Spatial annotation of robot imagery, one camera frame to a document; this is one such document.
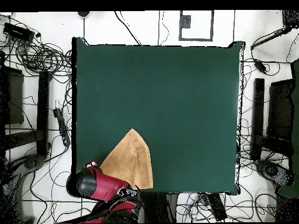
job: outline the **tan cloth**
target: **tan cloth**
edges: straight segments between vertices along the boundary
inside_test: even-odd
[[[133,189],[153,187],[150,151],[137,131],[131,129],[100,165],[106,175],[125,180]]]

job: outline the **black cable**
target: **black cable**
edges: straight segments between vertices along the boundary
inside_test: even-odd
[[[32,184],[34,182],[34,179],[35,179],[35,171],[33,172],[33,180],[32,180],[32,182],[30,184],[29,190],[31,191],[31,193],[32,193],[33,196],[35,196],[37,199],[43,201],[45,203],[45,205],[46,205],[46,208],[44,209],[43,213],[40,215],[39,219],[37,220],[37,224],[39,224],[41,217],[44,215],[44,213],[46,212],[46,210],[48,208],[48,204],[44,200],[42,200],[40,197],[38,197],[37,195],[35,195],[35,193],[32,191]]]
[[[59,215],[59,217],[55,220],[54,223],[57,223],[58,219],[59,219],[62,215],[73,214],[73,213],[79,212],[80,210],[81,210],[81,209],[79,209],[79,210],[77,210],[77,211],[73,211],[73,212],[65,212],[65,213],[62,213],[62,214]]]
[[[261,193],[261,194],[259,194],[259,195],[255,198],[255,201],[254,201],[254,203],[255,203],[255,211],[256,211],[256,214],[257,214],[257,216],[258,216],[258,218],[259,218],[259,220],[260,220],[261,222],[263,222],[263,221],[262,221],[262,219],[261,219],[260,216],[259,216],[259,211],[258,211],[258,207],[257,207],[257,200],[258,200],[259,197],[261,197],[261,196],[263,196],[263,195],[270,196],[270,197],[274,198],[275,200],[277,200],[277,198],[275,198],[273,195],[271,195],[271,194],[269,194],[269,193]]]
[[[165,11],[163,11],[163,16],[162,16],[162,25],[164,26],[164,28],[166,28],[167,29],[167,32],[168,32],[168,34],[167,34],[167,37],[166,37],[166,39],[164,40],[164,41],[162,41],[162,43],[160,44],[160,45],[162,45],[164,42],[166,42],[167,41],[167,39],[168,39],[168,36],[169,36],[169,30],[168,30],[168,28],[164,25],[164,22],[163,22],[163,20],[164,20],[164,13],[165,13]]]
[[[52,140],[52,143],[54,142],[54,140],[55,140],[57,137],[60,137],[60,135],[55,136],[55,137],[53,138],[53,140]],[[58,185],[58,184],[55,182],[55,180],[53,180],[53,178],[52,178],[52,175],[51,175],[51,169],[50,169],[50,166],[51,166],[51,155],[50,155],[50,159],[49,159],[49,171],[48,171],[48,172],[49,172],[49,175],[50,175],[50,178],[51,178],[53,184],[55,184],[55,185],[57,185],[57,186],[59,186],[59,187],[64,187],[63,185]],[[60,160],[61,156],[62,156],[62,154],[59,155],[59,158],[58,158],[58,160],[56,161],[56,163]]]
[[[52,189],[51,189],[51,202],[52,202],[52,205],[51,205],[51,215],[50,216],[52,216],[53,222],[55,221],[55,210],[56,210],[56,207],[55,207],[55,209],[52,211],[52,207],[54,205],[54,203],[53,203],[53,187],[54,187],[54,184],[56,184],[55,181],[58,178],[58,176],[61,175],[61,174],[63,174],[63,173],[69,173],[69,174],[71,174],[68,171],[62,171],[62,172],[60,172],[60,173],[57,174],[57,176],[55,177],[55,179],[54,179],[54,181],[52,183]]]
[[[28,153],[29,151],[31,151],[32,149],[34,149],[34,148],[36,148],[36,146],[34,146],[33,148],[29,149],[29,150],[24,154],[24,156],[26,156],[27,153]]]
[[[132,32],[130,31],[130,29],[127,27],[127,25],[121,20],[121,19],[119,19],[119,16],[117,15],[117,13],[116,13],[116,11],[114,12],[114,14],[115,14],[115,16],[118,18],[118,20],[126,27],[126,29],[128,30],[128,32],[131,34],[131,36],[134,38],[134,40],[137,42],[137,44],[139,45],[139,46],[141,46],[141,43],[139,43],[138,41],[137,41],[137,39],[135,38],[135,36],[132,34]]]
[[[287,53],[287,56],[286,56],[286,61],[287,61],[287,62],[288,62],[287,58],[288,58],[288,56],[289,56],[290,53],[291,53],[291,48],[292,48],[293,44],[295,44],[296,39],[298,40],[298,36],[299,36],[299,33],[297,34],[297,36],[296,36],[295,39],[293,40],[293,42],[292,42],[292,44],[291,44],[291,46],[290,46],[290,49],[289,49],[289,51],[288,51],[288,53]]]
[[[32,125],[31,125],[31,123],[30,123],[30,121],[29,121],[29,119],[28,119],[27,114],[23,111],[23,109],[21,109],[20,107],[16,106],[15,104],[13,104],[11,101],[10,101],[10,104],[12,104],[13,106],[15,106],[17,109],[21,110],[22,113],[25,115],[25,117],[27,118],[28,124],[29,124],[30,127],[31,127],[31,130],[33,131],[35,140],[36,140],[36,142],[37,142],[37,135],[36,135],[36,132],[35,132],[35,130],[33,129]]]
[[[67,150],[68,150],[68,147],[65,148],[64,151],[63,151],[62,153],[60,153],[59,155],[56,155],[56,156],[52,157],[51,160],[55,159],[56,157],[58,157],[58,156],[60,156],[60,155],[63,155]],[[40,178],[40,179],[39,179],[39,180],[38,180],[32,187],[34,187],[40,180],[42,180],[42,178]],[[24,196],[28,191],[29,191],[29,189],[28,189],[27,191],[25,191],[25,192],[22,194],[22,196]]]
[[[252,45],[254,45],[258,40],[260,40],[260,39],[262,39],[262,38],[265,38],[265,37],[267,37],[267,36],[269,36],[269,35],[271,35],[271,34],[273,34],[273,33],[282,31],[282,30],[284,30],[284,29],[286,29],[286,28],[283,27],[283,28],[278,29],[278,30],[275,30],[275,31],[273,31],[273,32],[271,32],[271,33],[269,33],[269,34],[266,34],[266,35],[264,35],[264,36],[262,36],[262,37],[259,37],[259,38],[257,38],[257,39],[253,42]],[[251,49],[251,57],[252,57],[253,60],[255,60],[255,58],[253,57],[253,53],[252,53],[252,51],[253,51],[253,49]]]

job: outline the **wire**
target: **wire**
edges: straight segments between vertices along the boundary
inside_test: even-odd
[[[119,19],[119,16],[117,15],[116,11],[114,12],[114,14],[116,15],[116,17],[118,18],[118,20],[126,27],[126,29],[128,30],[128,32],[131,34],[131,36],[133,37],[133,39],[137,42],[137,44],[139,46],[141,46],[141,43],[137,41],[137,39],[135,38],[135,36],[132,34],[132,32],[130,31],[130,29],[128,28],[128,26],[121,20]]]
[[[36,135],[36,132],[35,132],[35,130],[33,129],[32,125],[31,125],[31,123],[30,123],[30,121],[29,121],[29,119],[28,119],[27,114],[23,111],[23,109],[21,109],[20,107],[16,106],[15,104],[13,104],[11,101],[10,101],[10,104],[12,104],[13,106],[15,106],[17,109],[21,110],[22,113],[25,115],[25,117],[27,118],[28,124],[29,124],[30,127],[31,127],[31,130],[33,131],[35,140],[36,140],[36,142],[37,142],[37,135]]]
[[[76,213],[76,212],[79,212],[81,209],[77,210],[77,211],[73,211],[73,212],[65,212],[65,213],[62,213],[59,215],[59,217],[55,220],[54,223],[57,223],[58,219],[62,216],[62,215],[69,215],[69,214],[73,214],[73,213]]]
[[[291,48],[292,48],[292,46],[293,46],[293,44],[296,44],[296,39],[298,40],[298,36],[299,36],[299,33],[297,34],[297,36],[295,37],[295,39],[293,40],[293,42],[292,42],[292,44],[291,44],[291,46],[290,46],[290,49],[289,49],[289,51],[288,51],[288,53],[287,53],[287,57],[286,57],[286,61],[288,62],[288,60],[287,60],[287,58],[288,58],[288,56],[290,55],[290,53],[291,53]]]
[[[275,200],[277,200],[277,198],[275,198],[273,195],[271,195],[271,194],[269,194],[269,193],[261,193],[261,194],[259,194],[256,198],[255,198],[255,211],[256,211],[256,214],[257,214],[257,216],[258,216],[258,218],[259,218],[259,220],[261,221],[261,222],[263,222],[262,221],[262,219],[260,218],[260,216],[259,216],[259,211],[258,211],[258,208],[257,208],[257,200],[258,200],[258,198],[259,197],[261,197],[261,196],[263,196],[263,195],[267,195],[267,196],[270,196],[270,197],[272,197],[272,198],[274,198]]]
[[[32,180],[32,182],[31,182],[31,184],[30,184],[30,188],[29,188],[29,190],[31,191],[31,193],[32,193],[33,196],[35,196],[37,199],[43,201],[43,202],[45,203],[45,205],[46,205],[46,208],[44,209],[43,213],[40,215],[39,219],[37,220],[37,224],[39,224],[41,217],[44,215],[44,213],[46,212],[46,210],[47,210],[47,208],[48,208],[48,205],[47,205],[47,203],[46,203],[43,199],[41,199],[40,197],[38,197],[38,196],[32,191],[32,184],[33,184],[33,182],[34,182],[34,179],[35,179],[35,171],[33,172],[33,180]]]
[[[262,37],[259,37],[259,38],[257,38],[257,39],[253,42],[252,45],[254,45],[258,40],[260,40],[260,39],[262,39],[262,38],[265,38],[265,37],[267,37],[267,36],[269,36],[269,35],[271,35],[271,34],[273,34],[273,33],[282,31],[282,30],[284,30],[284,29],[286,29],[286,28],[283,27],[283,28],[278,29],[278,30],[275,30],[275,31],[273,31],[273,32],[271,32],[271,33],[269,33],[269,34],[266,34],[266,35],[264,35],[264,36],[262,36]],[[253,51],[253,49],[251,49],[251,57],[252,57],[253,60],[255,60],[255,58],[253,57],[253,53],[252,53],[252,51]]]
[[[169,30],[168,30],[168,28],[164,25],[164,22],[163,22],[163,20],[164,20],[164,13],[165,13],[165,11],[163,11],[163,16],[162,16],[162,24],[163,24],[163,26],[164,26],[164,28],[166,28],[167,29],[167,32],[168,32],[168,34],[167,34],[167,37],[166,37],[166,39],[164,40],[164,41],[162,41],[162,43],[160,44],[160,45],[162,45],[164,42],[166,42],[167,41],[167,39],[168,39],[168,36],[169,36]]]

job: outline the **black equipment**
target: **black equipment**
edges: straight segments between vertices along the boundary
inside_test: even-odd
[[[4,23],[3,34],[9,35],[12,40],[18,40],[23,44],[30,44],[33,41],[34,32],[10,23]]]
[[[22,113],[24,75],[18,69],[5,66],[4,77],[4,81],[9,82],[7,101],[13,100],[14,103],[14,105],[10,104],[5,111],[5,124],[21,124],[24,122]]]
[[[22,183],[27,174],[35,172],[44,164],[48,143],[48,87],[51,79],[47,71],[39,73],[39,99],[37,104],[37,130],[5,135],[5,117],[9,108],[5,53],[0,51],[0,222],[24,223],[20,201]],[[25,144],[36,142],[37,154],[29,155],[5,164],[5,152]]]
[[[258,174],[270,180],[274,188],[288,186],[293,182],[293,174],[284,167],[268,160],[257,160],[255,162]]]
[[[59,132],[62,138],[63,145],[65,147],[69,147],[71,141],[69,140],[67,126],[65,124],[65,120],[63,114],[60,109],[56,108],[53,110],[54,117],[57,118],[58,125],[59,125]]]
[[[225,207],[222,203],[219,193],[207,194],[208,201],[211,205],[211,210],[216,218],[216,221],[221,221],[227,218]]]
[[[284,156],[292,156],[291,144],[292,101],[294,79],[274,82],[270,87],[267,135],[263,135],[263,106],[265,80],[256,78],[253,88],[251,160],[259,160],[262,147]]]

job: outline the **black stand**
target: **black stand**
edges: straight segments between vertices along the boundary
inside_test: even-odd
[[[5,76],[5,53],[0,51],[0,222],[26,223],[23,220],[22,185],[29,173],[44,164],[48,143],[48,98],[51,75],[39,73],[39,99],[37,102],[37,131],[5,135],[5,113],[9,107],[8,77]],[[5,152],[25,144],[36,142],[37,154],[29,155],[5,165]]]

